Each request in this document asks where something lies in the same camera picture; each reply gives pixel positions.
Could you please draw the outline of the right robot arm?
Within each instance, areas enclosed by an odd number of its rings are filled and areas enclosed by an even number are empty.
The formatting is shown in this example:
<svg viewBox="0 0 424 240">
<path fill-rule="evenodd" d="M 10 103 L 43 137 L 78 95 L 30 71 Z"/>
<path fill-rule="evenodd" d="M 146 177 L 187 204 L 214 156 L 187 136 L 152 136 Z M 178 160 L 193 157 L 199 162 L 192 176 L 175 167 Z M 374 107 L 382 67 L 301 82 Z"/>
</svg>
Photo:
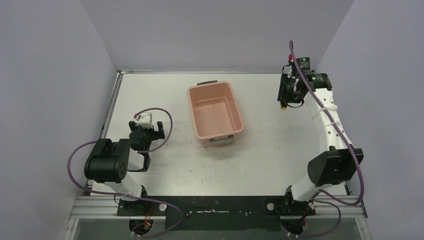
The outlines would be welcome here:
<svg viewBox="0 0 424 240">
<path fill-rule="evenodd" d="M 286 67 L 289 70 L 281 74 L 277 101 L 283 110 L 307 106 L 320 148 L 320 154 L 308 162 L 306 176 L 289 186 L 281 201 L 282 209 L 292 215 L 321 190 L 351 180 L 364 154 L 346 136 L 328 75 L 312 70 L 309 57 L 290 56 Z"/>
</svg>

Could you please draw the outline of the black yellow screwdriver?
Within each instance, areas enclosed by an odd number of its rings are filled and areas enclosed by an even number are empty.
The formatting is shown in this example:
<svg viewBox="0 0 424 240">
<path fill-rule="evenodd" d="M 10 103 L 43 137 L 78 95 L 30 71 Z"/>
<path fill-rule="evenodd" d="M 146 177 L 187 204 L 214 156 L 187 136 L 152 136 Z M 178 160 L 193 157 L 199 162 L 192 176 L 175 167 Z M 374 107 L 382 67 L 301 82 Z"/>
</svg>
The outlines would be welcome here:
<svg viewBox="0 0 424 240">
<path fill-rule="evenodd" d="M 285 102 L 280 102 L 280 108 L 282 110 L 286 110 L 287 109 L 287 104 Z"/>
</svg>

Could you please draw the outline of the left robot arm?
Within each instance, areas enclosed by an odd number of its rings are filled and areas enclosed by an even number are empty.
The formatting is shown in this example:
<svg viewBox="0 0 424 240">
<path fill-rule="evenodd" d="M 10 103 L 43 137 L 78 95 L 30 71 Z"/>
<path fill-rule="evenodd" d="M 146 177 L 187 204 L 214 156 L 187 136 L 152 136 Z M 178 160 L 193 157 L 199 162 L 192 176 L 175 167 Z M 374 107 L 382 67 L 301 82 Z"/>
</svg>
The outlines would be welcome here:
<svg viewBox="0 0 424 240">
<path fill-rule="evenodd" d="M 119 194 L 118 214 L 121 216 L 145 216 L 154 211 L 155 203 L 146 200 L 146 188 L 136 183 L 129 173 L 148 171 L 152 142 L 165 139 L 163 123 L 157 122 L 157 127 L 130 121 L 128 138 L 98 139 L 85 162 L 84 175 L 88 180 L 105 184 Z"/>
</svg>

